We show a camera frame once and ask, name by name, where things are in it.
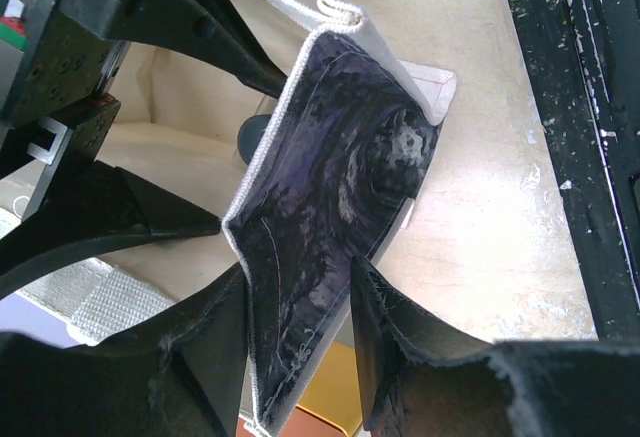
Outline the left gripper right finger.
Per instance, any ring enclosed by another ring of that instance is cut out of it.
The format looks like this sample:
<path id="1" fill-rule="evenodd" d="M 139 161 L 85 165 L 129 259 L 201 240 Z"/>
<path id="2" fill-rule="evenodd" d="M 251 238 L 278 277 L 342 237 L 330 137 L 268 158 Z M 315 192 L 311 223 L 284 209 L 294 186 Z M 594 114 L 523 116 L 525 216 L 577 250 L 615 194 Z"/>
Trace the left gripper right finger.
<path id="1" fill-rule="evenodd" d="M 449 325 L 351 262 L 363 424 L 373 436 L 635 436 L 635 342 L 502 341 Z"/>

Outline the canvas tote bag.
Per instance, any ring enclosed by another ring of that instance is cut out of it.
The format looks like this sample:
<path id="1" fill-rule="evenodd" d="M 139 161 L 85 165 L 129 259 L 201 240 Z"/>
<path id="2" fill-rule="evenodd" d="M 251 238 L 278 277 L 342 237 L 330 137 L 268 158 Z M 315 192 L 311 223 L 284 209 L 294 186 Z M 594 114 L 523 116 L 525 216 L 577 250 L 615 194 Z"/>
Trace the canvas tote bag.
<path id="1" fill-rule="evenodd" d="M 286 75 L 221 231 L 246 283 L 260 436 L 285 425 L 373 258 L 424 182 L 441 122 L 365 13 L 335 0 L 231 0 Z"/>

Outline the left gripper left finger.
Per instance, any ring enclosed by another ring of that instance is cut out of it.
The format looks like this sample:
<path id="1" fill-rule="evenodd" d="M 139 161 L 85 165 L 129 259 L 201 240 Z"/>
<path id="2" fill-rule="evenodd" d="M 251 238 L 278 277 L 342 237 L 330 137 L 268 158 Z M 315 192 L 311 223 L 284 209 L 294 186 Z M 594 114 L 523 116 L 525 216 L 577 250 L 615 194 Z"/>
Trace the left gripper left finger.
<path id="1" fill-rule="evenodd" d="M 246 283 L 221 237 L 151 268 L 178 302 L 97 345 L 1 334 L 5 436 L 232 436 L 247 363 Z"/>

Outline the clear square bottle dark cap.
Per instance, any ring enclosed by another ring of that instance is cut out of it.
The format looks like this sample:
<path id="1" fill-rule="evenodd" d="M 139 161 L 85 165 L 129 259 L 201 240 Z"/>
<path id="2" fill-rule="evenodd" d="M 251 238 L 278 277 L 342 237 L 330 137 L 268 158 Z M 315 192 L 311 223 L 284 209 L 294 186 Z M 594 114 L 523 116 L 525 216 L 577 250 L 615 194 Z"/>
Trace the clear square bottle dark cap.
<path id="1" fill-rule="evenodd" d="M 277 99 L 263 97 L 254 114 L 241 125 L 236 144 L 239 157 L 245 165 L 250 164 L 277 104 Z"/>

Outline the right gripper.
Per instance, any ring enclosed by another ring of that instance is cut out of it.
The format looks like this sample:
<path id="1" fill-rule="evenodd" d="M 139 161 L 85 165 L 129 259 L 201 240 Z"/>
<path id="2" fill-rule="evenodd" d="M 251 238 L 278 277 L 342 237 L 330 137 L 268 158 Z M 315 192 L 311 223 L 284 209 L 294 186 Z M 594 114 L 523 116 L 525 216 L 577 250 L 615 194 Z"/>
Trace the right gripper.
<path id="1" fill-rule="evenodd" d="M 1 0 L 1 175 L 43 165 L 24 221 L 1 238 L 3 297 L 95 256 L 221 231 L 213 213 L 94 163 L 119 108 L 106 95 L 118 41 L 190 56 L 271 97 L 287 79 L 231 0 Z"/>

